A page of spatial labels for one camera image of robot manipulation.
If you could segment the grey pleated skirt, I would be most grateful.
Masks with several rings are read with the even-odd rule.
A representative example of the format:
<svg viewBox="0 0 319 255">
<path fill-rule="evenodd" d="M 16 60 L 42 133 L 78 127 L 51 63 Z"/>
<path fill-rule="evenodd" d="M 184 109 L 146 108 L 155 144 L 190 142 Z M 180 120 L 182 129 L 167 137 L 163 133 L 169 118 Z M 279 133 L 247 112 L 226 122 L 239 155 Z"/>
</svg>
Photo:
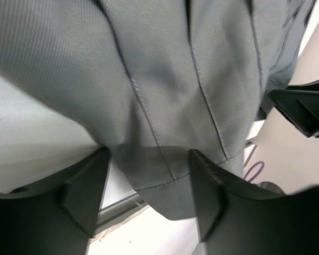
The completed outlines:
<svg viewBox="0 0 319 255">
<path fill-rule="evenodd" d="M 195 215 L 188 151 L 242 173 L 313 1 L 0 1 L 0 193 L 98 146 L 169 220 Z"/>
</svg>

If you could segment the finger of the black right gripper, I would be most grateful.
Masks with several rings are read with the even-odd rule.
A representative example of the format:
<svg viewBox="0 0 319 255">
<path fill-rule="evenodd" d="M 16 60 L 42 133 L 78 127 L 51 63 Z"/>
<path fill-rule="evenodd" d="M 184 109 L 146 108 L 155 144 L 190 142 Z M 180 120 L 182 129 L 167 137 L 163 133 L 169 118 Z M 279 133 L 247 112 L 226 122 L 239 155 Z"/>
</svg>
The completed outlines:
<svg viewBox="0 0 319 255">
<path fill-rule="evenodd" d="M 319 91 L 273 90 L 268 97 L 298 131 L 319 138 Z"/>
</svg>

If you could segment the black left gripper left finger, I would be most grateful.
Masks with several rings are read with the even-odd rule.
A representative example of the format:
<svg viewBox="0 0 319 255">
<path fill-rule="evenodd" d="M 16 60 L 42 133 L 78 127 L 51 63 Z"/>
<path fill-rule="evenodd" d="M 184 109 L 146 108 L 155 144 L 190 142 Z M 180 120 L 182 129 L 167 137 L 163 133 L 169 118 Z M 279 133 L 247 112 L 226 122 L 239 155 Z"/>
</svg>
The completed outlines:
<svg viewBox="0 0 319 255">
<path fill-rule="evenodd" d="M 0 254 L 85 254 L 110 153 L 100 148 L 42 180 L 0 193 Z"/>
</svg>

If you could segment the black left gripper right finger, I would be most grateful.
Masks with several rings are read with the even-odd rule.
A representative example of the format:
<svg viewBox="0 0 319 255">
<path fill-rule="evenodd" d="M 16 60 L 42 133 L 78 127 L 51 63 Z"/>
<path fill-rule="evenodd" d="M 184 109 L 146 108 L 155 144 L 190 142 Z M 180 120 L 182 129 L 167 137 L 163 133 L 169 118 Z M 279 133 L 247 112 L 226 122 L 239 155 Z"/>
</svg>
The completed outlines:
<svg viewBox="0 0 319 255">
<path fill-rule="evenodd" d="M 188 166 L 206 254 L 319 254 L 319 185 L 277 193 L 233 175 L 195 149 Z"/>
</svg>

